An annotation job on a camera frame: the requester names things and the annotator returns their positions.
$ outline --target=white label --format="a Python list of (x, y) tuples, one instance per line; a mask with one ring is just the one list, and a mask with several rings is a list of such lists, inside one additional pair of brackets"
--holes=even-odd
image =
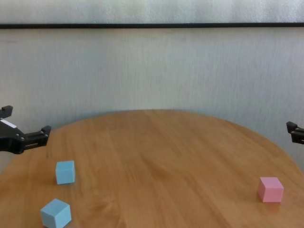
[(16, 125), (13, 125), (12, 123), (10, 123), (10, 122), (8, 122), (8, 121), (6, 121), (6, 120), (0, 120), (0, 121), (1, 121), (2, 123), (5, 123), (6, 125), (12, 127), (12, 128), (17, 128)]

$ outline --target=light blue cube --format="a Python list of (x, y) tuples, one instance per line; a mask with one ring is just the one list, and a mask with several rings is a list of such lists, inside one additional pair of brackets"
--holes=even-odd
[(42, 224), (47, 228), (63, 228), (71, 220), (71, 208), (58, 199), (52, 200), (40, 210)]
[(69, 184), (75, 182), (74, 161), (59, 161), (56, 166), (57, 184)]

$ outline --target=block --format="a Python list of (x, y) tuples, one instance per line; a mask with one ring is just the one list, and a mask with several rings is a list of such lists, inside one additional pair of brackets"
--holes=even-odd
[(56, 165), (57, 184), (69, 184), (75, 182), (74, 161), (59, 161)]
[(63, 228), (71, 220), (71, 208), (58, 199), (52, 200), (41, 210), (42, 224), (47, 228)]
[(261, 177), (257, 192), (263, 202), (281, 202), (284, 187), (277, 177)]

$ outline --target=wood grain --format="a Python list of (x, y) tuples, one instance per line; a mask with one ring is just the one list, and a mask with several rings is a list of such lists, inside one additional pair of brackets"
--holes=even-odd
[[(57, 161), (76, 181), (58, 186)], [(276, 176), (282, 203), (262, 203), (258, 179)], [(1, 227), (42, 227), (40, 209), (71, 205), (73, 228), (302, 228), (304, 177), (262, 136), (200, 114), (107, 114), (53, 131), (0, 176)]]

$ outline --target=black horizontal line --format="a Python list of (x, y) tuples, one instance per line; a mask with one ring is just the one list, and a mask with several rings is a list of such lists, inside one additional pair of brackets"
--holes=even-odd
[(0, 29), (187, 29), (304, 27), (296, 23), (173, 23), (173, 24), (0, 24)]

